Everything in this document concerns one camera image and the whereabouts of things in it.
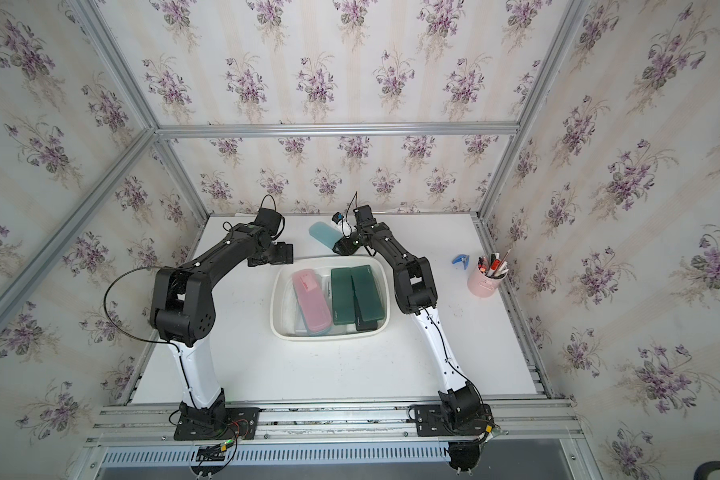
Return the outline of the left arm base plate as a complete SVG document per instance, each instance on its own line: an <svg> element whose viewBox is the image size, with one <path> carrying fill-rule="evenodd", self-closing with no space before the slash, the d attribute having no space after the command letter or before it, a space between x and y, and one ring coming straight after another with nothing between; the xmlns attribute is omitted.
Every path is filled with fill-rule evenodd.
<svg viewBox="0 0 720 480"><path fill-rule="evenodd" d="M222 419L197 420L181 409L169 415L176 441L252 440L261 410L254 407L227 408Z"/></svg>

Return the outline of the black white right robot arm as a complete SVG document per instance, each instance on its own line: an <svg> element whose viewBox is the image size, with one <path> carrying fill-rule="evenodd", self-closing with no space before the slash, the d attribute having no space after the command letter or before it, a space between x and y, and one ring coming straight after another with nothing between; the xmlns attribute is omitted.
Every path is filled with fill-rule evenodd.
<svg viewBox="0 0 720 480"><path fill-rule="evenodd" d="M483 433L491 433L495 422L477 386L463 373L447 340L437 309L438 292L427 258L409 252L389 226L374 217L358 215L355 228L336 252L348 256L363 247L379 254L392 270L394 296L401 313L409 315L426 338L442 389L438 392L441 415L447 431L457 433L477 422Z"/></svg>

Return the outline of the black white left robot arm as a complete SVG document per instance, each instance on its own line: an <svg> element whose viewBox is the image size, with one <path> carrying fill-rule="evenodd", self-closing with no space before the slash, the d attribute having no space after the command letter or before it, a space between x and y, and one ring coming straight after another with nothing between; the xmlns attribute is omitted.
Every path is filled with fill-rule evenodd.
<svg viewBox="0 0 720 480"><path fill-rule="evenodd" d="M225 422L224 390L208 340L216 318L213 290L243 261L250 267L291 264L293 246L279 240L283 230L282 220L238 223L197 258L157 272L150 325L174 349L183 389L179 410L185 419L210 428Z"/></svg>

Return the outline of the pink pencil case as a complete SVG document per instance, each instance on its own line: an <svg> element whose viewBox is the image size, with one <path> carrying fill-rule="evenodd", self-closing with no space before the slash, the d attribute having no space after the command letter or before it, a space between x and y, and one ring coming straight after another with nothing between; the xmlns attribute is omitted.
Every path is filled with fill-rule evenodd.
<svg viewBox="0 0 720 480"><path fill-rule="evenodd" d="M315 271L299 270L291 279L306 330L317 331L331 327L332 313Z"/></svg>

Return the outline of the dark green pencil case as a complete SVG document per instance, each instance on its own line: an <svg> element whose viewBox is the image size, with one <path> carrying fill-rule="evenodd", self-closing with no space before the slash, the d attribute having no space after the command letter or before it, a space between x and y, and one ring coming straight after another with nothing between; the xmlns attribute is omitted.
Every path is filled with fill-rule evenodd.
<svg viewBox="0 0 720 480"><path fill-rule="evenodd" d="M330 287L333 324L336 326L353 324L355 296L351 269L347 267L332 269Z"/></svg>
<svg viewBox="0 0 720 480"><path fill-rule="evenodd" d="M363 322L378 322L386 317L375 277L368 265L350 268L357 312Z"/></svg>

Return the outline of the white plastic storage box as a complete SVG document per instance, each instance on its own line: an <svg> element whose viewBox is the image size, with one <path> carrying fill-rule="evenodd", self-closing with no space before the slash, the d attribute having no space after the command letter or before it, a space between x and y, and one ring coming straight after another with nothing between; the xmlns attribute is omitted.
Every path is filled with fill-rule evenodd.
<svg viewBox="0 0 720 480"><path fill-rule="evenodd" d="M372 332L359 333L356 331L355 322L349 325L336 326L333 324L332 314L332 329L328 335L320 337L305 336L304 334L307 330L294 293L293 282L291 279L292 275L296 271L303 269L314 270L320 278L324 295L332 313L330 287L331 270L334 268L351 268L361 265L368 265L371 267L382 304L385 307L386 317L384 320L378 321L378 329ZM360 319L359 313L357 312L356 300L354 300L354 305L355 320ZM326 256L302 259L296 261L292 265L282 267L275 277L275 283L270 300L270 328L272 333L282 340L295 342L321 342L369 337L383 332L388 326L390 316L391 307L387 276L384 273L381 263L370 257Z"/></svg>

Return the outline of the teal pencil case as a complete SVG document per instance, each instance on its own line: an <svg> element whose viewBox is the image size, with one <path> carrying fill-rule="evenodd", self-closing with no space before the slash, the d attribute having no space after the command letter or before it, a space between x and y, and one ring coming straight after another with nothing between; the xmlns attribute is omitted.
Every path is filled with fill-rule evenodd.
<svg viewBox="0 0 720 480"><path fill-rule="evenodd" d="M312 224L308 231L312 238L329 250L333 250L335 245L343 238L339 230L322 221Z"/></svg>
<svg viewBox="0 0 720 480"><path fill-rule="evenodd" d="M327 327L327 328L325 328L325 329L317 330L317 331L307 330L304 335L307 336L307 337L320 337L320 336L325 336L325 335L328 335L328 334L330 333L331 329L332 329L332 327L329 326L329 327Z"/></svg>

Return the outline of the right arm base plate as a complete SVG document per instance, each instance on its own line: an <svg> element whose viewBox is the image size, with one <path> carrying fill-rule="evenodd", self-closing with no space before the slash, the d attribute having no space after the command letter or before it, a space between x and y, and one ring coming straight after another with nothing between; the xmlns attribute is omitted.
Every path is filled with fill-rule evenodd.
<svg viewBox="0 0 720 480"><path fill-rule="evenodd" d="M490 412L479 412L466 419L457 420L441 404L413 404L407 409L408 421L412 422L418 437L471 437L483 438L496 428Z"/></svg>

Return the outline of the black pencil case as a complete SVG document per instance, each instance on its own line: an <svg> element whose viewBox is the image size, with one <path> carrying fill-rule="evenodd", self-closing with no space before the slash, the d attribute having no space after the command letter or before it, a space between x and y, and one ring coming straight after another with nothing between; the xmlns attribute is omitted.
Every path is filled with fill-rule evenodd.
<svg viewBox="0 0 720 480"><path fill-rule="evenodd" d="M355 320L355 328L359 333L372 332L377 330L379 327L378 321L365 321L362 319Z"/></svg>

